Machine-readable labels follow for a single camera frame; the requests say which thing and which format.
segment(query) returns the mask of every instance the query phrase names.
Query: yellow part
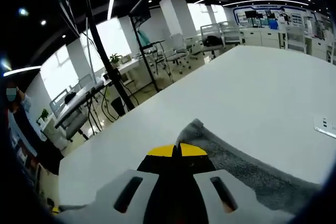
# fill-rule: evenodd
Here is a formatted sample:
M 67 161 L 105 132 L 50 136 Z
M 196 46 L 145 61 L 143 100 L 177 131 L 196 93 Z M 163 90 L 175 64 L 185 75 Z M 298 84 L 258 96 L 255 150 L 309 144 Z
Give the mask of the yellow part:
M 189 144 L 180 144 L 182 149 L 182 156 L 204 156 L 206 152 L 199 147 L 189 145 Z M 159 157 L 171 157 L 173 154 L 174 144 L 165 145 L 151 149 L 147 155 L 150 156 L 159 156 Z
M 51 212 L 52 212 L 52 215 L 58 215 L 59 214 L 58 207 L 54 207 Z

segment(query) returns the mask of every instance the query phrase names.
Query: white desk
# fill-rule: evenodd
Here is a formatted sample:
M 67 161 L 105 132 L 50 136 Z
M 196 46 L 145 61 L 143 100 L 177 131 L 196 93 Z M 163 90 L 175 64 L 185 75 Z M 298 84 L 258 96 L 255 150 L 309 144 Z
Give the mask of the white desk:
M 120 74 L 124 74 L 139 65 L 139 59 L 131 59 L 130 61 L 118 66 Z
M 336 140 L 313 129 L 336 114 L 336 67 L 307 55 L 238 46 L 200 67 L 86 141 L 60 163 L 61 205 L 92 202 L 97 189 L 146 153 L 173 144 L 200 119 L 214 134 L 285 173 L 323 183 Z

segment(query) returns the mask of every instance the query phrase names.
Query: face mask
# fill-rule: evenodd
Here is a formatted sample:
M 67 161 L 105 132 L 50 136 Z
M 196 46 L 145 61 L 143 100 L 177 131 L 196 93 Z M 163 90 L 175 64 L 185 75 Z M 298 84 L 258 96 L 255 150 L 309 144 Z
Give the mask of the face mask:
M 6 95 L 10 102 L 13 102 L 16 97 L 16 88 L 7 88 L 6 89 Z

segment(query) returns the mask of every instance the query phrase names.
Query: gray carpet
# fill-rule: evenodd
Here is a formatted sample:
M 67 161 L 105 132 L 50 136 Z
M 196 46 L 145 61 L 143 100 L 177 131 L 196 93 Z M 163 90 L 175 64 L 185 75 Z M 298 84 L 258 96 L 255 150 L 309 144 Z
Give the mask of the gray carpet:
M 189 124 L 181 136 L 182 142 L 206 151 L 216 169 L 228 171 L 252 188 L 258 201 L 272 210 L 297 214 L 320 189 L 319 185 L 294 178 L 247 156 L 205 127 Z

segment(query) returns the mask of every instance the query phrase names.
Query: white pillar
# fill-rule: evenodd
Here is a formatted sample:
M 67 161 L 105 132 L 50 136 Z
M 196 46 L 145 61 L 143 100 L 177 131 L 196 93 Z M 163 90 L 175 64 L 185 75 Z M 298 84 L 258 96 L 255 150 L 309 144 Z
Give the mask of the white pillar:
M 185 0 L 161 0 L 160 7 L 171 35 L 182 34 L 185 38 L 197 36 Z
M 67 49 L 78 79 L 80 80 L 87 74 L 91 74 L 91 68 L 85 57 L 80 39 L 76 39 L 74 42 L 67 45 Z
M 227 18 L 227 21 L 235 21 L 235 15 L 233 13 L 232 8 L 228 8 L 228 7 L 223 7 L 224 12 L 225 12 L 225 16 Z
M 131 20 L 129 16 L 124 16 L 119 18 L 119 23 L 121 26 L 122 31 L 125 34 L 126 41 L 128 46 L 130 47 L 132 55 L 136 55 L 140 52 L 139 45 L 137 42 L 137 38 L 135 37 L 135 33 L 131 24 Z
M 212 10 L 211 5 L 207 5 L 206 9 L 208 10 L 209 16 L 210 16 L 210 20 L 212 24 L 217 23 L 216 18 L 215 18 L 215 14 L 214 11 Z

